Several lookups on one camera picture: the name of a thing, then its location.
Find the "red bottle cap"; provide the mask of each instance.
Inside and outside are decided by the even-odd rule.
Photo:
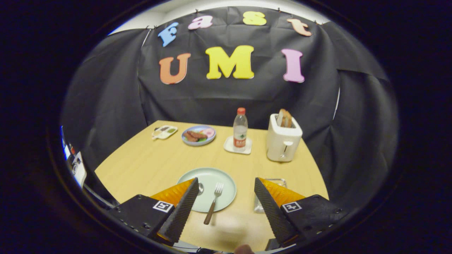
[[[238,108],[237,109],[237,114],[238,115],[244,115],[245,114],[245,108]]]

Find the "table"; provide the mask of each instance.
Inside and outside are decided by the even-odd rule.
[[[178,130],[166,140],[152,140],[154,129],[163,125]],[[120,203],[137,194],[151,196],[167,189],[195,168],[213,167],[227,172],[237,186],[234,201],[215,212],[209,225],[203,224],[206,213],[191,211],[180,237],[181,241],[221,251],[233,251],[241,244],[261,251],[274,238],[266,215],[253,210],[256,177],[283,178],[289,189],[303,196],[319,194],[328,199],[325,183],[303,139],[294,159],[280,163],[266,156],[267,130],[248,129],[253,147],[250,155],[244,155],[223,149],[224,141],[233,134],[232,127],[212,125],[217,136],[205,146],[184,144],[182,132],[195,125],[156,121],[116,149],[95,172]]]

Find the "toaster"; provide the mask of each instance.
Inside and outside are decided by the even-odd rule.
[[[293,117],[290,128],[278,126],[277,116],[271,114],[268,123],[267,157],[272,161],[288,162],[293,160],[303,131]]]

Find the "yellow letter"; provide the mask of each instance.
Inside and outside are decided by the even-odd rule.
[[[247,11],[243,13],[243,23],[247,25],[263,26],[267,23],[265,15],[258,11]]]
[[[248,45],[240,45],[235,48],[231,57],[228,57],[222,47],[210,47],[206,50],[209,55],[209,73],[206,77],[210,80],[221,78],[221,73],[218,71],[220,67],[226,78],[231,75],[232,69],[235,66],[234,78],[236,79],[252,79],[254,73],[251,71],[251,52],[254,47]]]

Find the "fork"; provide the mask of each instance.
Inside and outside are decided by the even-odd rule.
[[[204,220],[204,224],[209,225],[210,219],[212,218],[213,209],[215,208],[215,201],[217,200],[217,197],[221,196],[221,193],[223,192],[224,184],[217,183],[215,185],[215,198],[213,199],[212,205],[210,205],[209,212],[207,213],[206,219]]]

